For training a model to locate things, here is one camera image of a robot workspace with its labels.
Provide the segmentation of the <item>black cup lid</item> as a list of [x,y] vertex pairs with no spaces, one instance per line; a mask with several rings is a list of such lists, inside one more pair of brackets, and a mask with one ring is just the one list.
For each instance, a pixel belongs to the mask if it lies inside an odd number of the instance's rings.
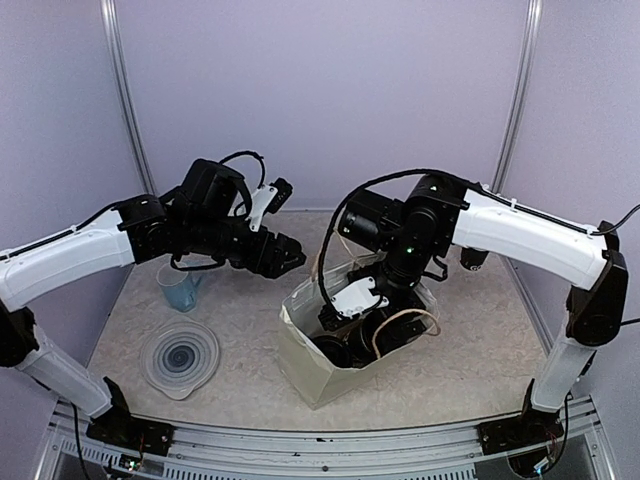
[[[356,327],[349,335],[349,346],[353,356],[361,363],[368,364],[378,359],[373,347],[373,337],[377,328],[383,323],[385,316],[383,314],[370,314],[363,322]],[[376,336],[376,345],[380,353],[380,357],[385,356],[392,347],[389,343],[393,343],[392,336],[388,333],[391,324],[386,325]]]
[[338,368],[352,368],[353,356],[347,344],[331,335],[320,335],[313,339],[314,345]]

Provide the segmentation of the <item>cream paper bag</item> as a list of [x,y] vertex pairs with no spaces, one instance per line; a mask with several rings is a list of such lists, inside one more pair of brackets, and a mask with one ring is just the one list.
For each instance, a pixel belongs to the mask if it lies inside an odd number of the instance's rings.
[[[385,256],[370,253],[353,256],[347,262],[320,269],[317,263],[311,268],[309,279],[300,284],[282,303],[281,331],[278,339],[278,364],[280,370],[313,410],[323,407],[347,392],[364,385],[380,371],[391,365],[400,351],[423,335],[437,336],[437,301],[429,289],[416,281],[405,290],[397,290],[382,277]],[[318,319],[323,306],[338,291],[363,277],[372,276],[379,291],[389,299],[389,305],[369,312],[337,331],[322,328]],[[377,360],[363,364],[352,353],[349,335],[370,314],[383,314],[385,320],[373,337]],[[394,340],[385,356],[380,357],[376,336],[386,325]],[[335,336],[344,341],[353,356],[352,368],[334,366],[314,345],[320,335]]]

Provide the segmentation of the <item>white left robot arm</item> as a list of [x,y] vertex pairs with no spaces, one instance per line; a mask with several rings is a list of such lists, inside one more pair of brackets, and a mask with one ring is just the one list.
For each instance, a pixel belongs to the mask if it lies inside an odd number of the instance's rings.
[[98,378],[56,345],[39,317],[65,300],[63,313],[90,310],[102,272],[167,256],[181,273],[231,266],[276,279],[306,261],[300,243],[263,219],[293,193],[283,178],[251,190],[227,159],[195,160],[182,183],[161,196],[111,203],[60,232],[1,253],[1,365],[21,371],[69,401],[121,445],[140,434],[119,386]]

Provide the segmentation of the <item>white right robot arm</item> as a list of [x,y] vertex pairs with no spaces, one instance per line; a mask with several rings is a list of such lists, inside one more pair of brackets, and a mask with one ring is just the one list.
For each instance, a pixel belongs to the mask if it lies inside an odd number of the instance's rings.
[[511,433],[535,442],[551,424],[549,413],[565,397],[597,349],[619,333],[628,271],[619,250],[618,226],[595,227],[526,207],[444,171],[416,168],[369,180],[339,203],[331,220],[346,223],[346,235],[384,259],[371,286],[356,280],[335,294],[324,273],[317,284],[325,308],[346,320],[393,304],[429,276],[450,246],[467,250],[472,266],[495,253],[543,269],[570,283],[568,320]]

